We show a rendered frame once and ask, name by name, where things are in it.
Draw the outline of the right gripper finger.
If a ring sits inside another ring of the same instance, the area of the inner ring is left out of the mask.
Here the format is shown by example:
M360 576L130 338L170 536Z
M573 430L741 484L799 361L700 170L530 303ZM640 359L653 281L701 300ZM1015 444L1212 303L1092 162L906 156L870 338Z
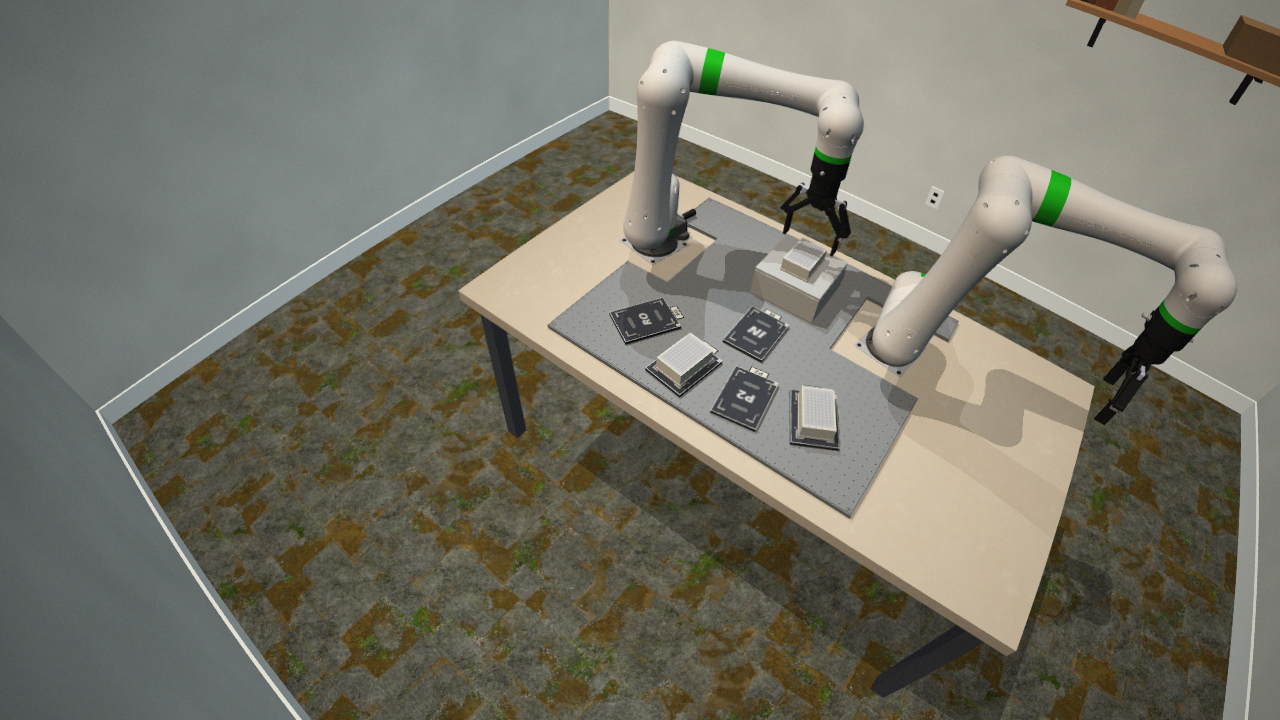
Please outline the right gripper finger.
M792 222L792 217L794 217L792 211L796 211L797 209L804 208L804 206L806 206L806 205L817 201L817 197L812 197L812 199L805 199L801 202L795 204L794 206L788 206L788 204L792 202L794 199L796 199L799 193L804 193L804 192L806 192L806 190L809 190L809 188L804 183L797 184L797 188L796 188L795 193L781 206L781 209L785 210L785 217L786 217L783 234L786 234L788 232L788 229L790 229L790 225L791 225L791 222Z
M838 241L842 241L844 238L849 238L849 234L851 234L850 225L849 225L849 215L847 215L847 210L846 210L847 201L841 202L838 200L835 200L835 202L836 202L835 205L837 206L837 210L838 210L838 217L840 217L840 222L841 223L838 222L838 217L837 217L837 214L835 211L835 208L828 208L824 200L820 201L820 206L824 209L826 215L829 218L829 222L831 222L831 224L832 224L832 227L835 229L835 233L836 233L835 243L833 243L833 246L831 249L829 256L835 255L835 252L836 252L836 250L838 247Z

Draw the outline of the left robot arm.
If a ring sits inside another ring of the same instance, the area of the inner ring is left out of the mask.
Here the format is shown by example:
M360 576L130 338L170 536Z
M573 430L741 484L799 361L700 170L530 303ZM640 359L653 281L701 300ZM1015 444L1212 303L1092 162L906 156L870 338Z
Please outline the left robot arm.
M904 272L893 281L867 334L869 352L890 366L915 361L966 293L1027 240L1032 222L1117 245L1172 269L1167 297L1142 314L1146 333L1169 351L1193 343L1236 296L1236 278L1216 232L1132 206L1033 161L1000 156L980 172L977 201L931 270Z

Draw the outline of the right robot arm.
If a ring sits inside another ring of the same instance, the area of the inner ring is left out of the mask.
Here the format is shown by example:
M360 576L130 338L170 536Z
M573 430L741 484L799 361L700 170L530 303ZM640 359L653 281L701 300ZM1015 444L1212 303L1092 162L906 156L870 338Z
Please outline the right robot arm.
M812 174L832 183L846 178L864 128L852 85L680 41L657 47L650 64L637 82L637 150L623 224L637 252L663 258L690 236L686 219L696 211L678 213L680 183L672 174L690 92L771 102L819 117Z

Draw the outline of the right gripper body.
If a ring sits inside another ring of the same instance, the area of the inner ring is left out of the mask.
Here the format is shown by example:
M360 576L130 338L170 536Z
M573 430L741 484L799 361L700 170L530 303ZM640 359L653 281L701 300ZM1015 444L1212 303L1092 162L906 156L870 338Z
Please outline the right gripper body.
M820 211L824 211L824 209L820 206L822 200L826 201L828 208L833 208L836 204L835 200L837 200L840 183L841 182L831 183L820 181L812 174L812 182L809 190L806 190L808 199L817 197L817 201L812 202L812 208L817 208Z

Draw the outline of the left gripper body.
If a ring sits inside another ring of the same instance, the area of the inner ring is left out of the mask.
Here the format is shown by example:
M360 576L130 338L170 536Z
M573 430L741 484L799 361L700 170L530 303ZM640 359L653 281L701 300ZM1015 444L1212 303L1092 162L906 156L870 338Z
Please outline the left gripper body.
M1134 342L1134 348L1137 350L1137 364L1133 366L1132 373L1146 366L1146 372L1149 365L1158 365L1165 363L1172 351L1160 347L1149 338L1149 336L1143 331ZM1140 355L1140 356L1139 356Z

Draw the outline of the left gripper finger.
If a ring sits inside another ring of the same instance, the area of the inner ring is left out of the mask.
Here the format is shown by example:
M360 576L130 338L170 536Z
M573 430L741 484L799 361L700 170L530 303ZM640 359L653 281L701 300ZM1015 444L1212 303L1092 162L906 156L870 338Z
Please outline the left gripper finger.
M1133 351L1134 351L1134 352L1133 352ZM1132 354L1130 354L1130 352L1132 352ZM1119 378L1120 378L1120 377L1121 377L1121 375L1123 375L1123 374L1124 374L1124 373L1126 372L1126 369L1128 369L1128 368L1130 366L1130 363L1132 363L1132 357L1137 357L1137 355L1138 355L1138 354L1137 354L1137 350L1134 348L1134 345L1132 345L1132 346L1130 346L1129 348L1126 348L1125 351L1123 351L1123 357L1120 357L1120 360L1119 360L1119 361L1117 361L1117 363L1115 364L1115 366L1114 366L1114 368L1112 368L1112 369L1111 369L1111 370L1108 372L1108 374L1107 374L1107 375L1105 375L1103 380L1106 380L1106 382L1107 382L1108 384L1114 386L1114 384L1116 383L1116 380L1117 380L1117 379L1119 379Z
M1133 366L1137 364L1138 357L1133 357L1130 366L1126 370L1126 378L1123 380L1123 386L1117 389L1114 400L1108 398L1108 404L1094 416L1096 421L1106 424L1117 411L1124 411L1126 405L1132 401L1133 396L1140 388L1143 382L1148 378L1146 374L1146 366L1140 366L1134 374L1132 374ZM1115 411L1115 413L1114 413Z

